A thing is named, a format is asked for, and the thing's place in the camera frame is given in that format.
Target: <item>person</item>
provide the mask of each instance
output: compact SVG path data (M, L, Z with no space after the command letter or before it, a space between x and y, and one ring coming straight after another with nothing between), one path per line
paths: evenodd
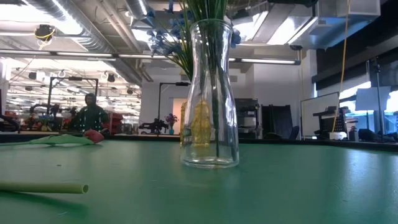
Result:
M108 114L96 104L96 97L93 93L87 94L85 101L87 106L83 107L76 115L78 129L83 132L89 129L103 131L103 123L108 121Z

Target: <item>whiteboard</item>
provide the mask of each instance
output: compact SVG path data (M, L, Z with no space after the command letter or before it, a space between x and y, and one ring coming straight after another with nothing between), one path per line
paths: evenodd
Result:
M320 128L319 118L313 114L325 111L328 106L336 106L338 100L336 92L301 101L302 136L315 136L314 131Z

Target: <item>green straw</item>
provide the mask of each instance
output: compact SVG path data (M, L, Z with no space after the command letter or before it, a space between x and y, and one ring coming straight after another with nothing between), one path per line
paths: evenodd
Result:
M8 182L0 180L0 191L29 192L29 193L85 194L88 191L88 185L68 184L68 183Z

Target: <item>green table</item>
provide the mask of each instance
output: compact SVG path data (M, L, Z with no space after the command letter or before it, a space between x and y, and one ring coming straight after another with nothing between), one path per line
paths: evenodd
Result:
M398 156L241 144L237 167L181 165L177 142L0 147L0 179L84 182L86 195L0 192L0 223L398 223Z

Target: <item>clear glass vase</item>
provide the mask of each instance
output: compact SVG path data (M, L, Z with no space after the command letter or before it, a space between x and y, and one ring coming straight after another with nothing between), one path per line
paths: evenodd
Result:
M236 108L228 75L232 27L206 19L191 26L194 74L188 95L181 161L201 168L239 163Z

